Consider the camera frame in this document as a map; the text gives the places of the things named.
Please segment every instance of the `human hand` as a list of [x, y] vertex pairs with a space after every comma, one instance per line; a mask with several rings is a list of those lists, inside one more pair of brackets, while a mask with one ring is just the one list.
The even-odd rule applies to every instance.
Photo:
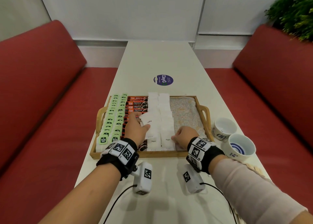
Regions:
[[129, 114], [128, 123], [125, 127], [125, 138], [133, 140], [137, 147], [143, 143], [145, 140], [146, 132], [150, 128], [150, 124], [146, 124], [141, 127], [139, 121], [136, 119], [136, 116], [140, 116], [140, 112], [132, 112]]
[[195, 129], [188, 126], [182, 126], [171, 139], [183, 149], [187, 150], [190, 140], [198, 136], [199, 134]]

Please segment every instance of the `red seat cushion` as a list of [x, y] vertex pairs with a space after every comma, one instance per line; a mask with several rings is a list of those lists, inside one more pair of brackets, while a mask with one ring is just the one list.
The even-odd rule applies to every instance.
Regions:
[[313, 210], [313, 155], [232, 68], [206, 68], [273, 182]]
[[76, 183], [117, 68], [85, 68], [0, 178], [0, 223], [38, 223]]
[[233, 65], [313, 147], [313, 44], [261, 25]]
[[0, 42], [0, 170], [85, 64], [59, 21]]

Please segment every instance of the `wooden tray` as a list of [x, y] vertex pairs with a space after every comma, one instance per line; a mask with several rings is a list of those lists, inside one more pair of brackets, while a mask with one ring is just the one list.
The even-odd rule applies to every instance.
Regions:
[[[211, 134], [211, 119], [210, 119], [210, 111], [206, 106], [200, 105], [199, 101], [196, 96], [185, 96], [185, 97], [192, 97], [194, 98], [196, 102], [196, 108], [198, 110], [198, 113], [200, 115], [203, 128], [205, 131], [206, 136], [214, 141], [213, 136]], [[97, 137], [100, 134], [100, 130], [103, 124], [103, 119], [105, 116], [105, 113], [108, 109], [109, 103], [110, 103], [111, 97], [109, 98], [108, 104], [99, 109], [97, 114], [97, 120], [96, 120], [96, 137], [94, 139], [94, 142], [92, 144], [90, 156], [93, 159], [100, 159], [100, 152], [96, 152], [96, 140]], [[188, 152], [187, 151], [139, 151], [140, 158], [154, 158], [154, 157], [186, 157]]]

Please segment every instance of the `person's right arm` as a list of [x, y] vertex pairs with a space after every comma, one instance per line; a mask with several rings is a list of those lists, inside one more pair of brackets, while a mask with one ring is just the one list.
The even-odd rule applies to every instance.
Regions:
[[[172, 139], [187, 149], [198, 133], [190, 127], [181, 127]], [[235, 207], [247, 224], [310, 224], [313, 216], [273, 183], [245, 165], [225, 155], [216, 156], [208, 166], [215, 185]]]

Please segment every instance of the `person's left hand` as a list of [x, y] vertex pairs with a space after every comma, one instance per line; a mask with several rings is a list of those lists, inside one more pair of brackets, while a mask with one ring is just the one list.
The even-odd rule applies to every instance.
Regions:
[[125, 127], [125, 138], [133, 140], [137, 147], [143, 143], [145, 140], [146, 132], [150, 128], [150, 124], [146, 124], [141, 127], [139, 121], [136, 119], [136, 116], [140, 116], [140, 112], [132, 112], [129, 114], [128, 123]]

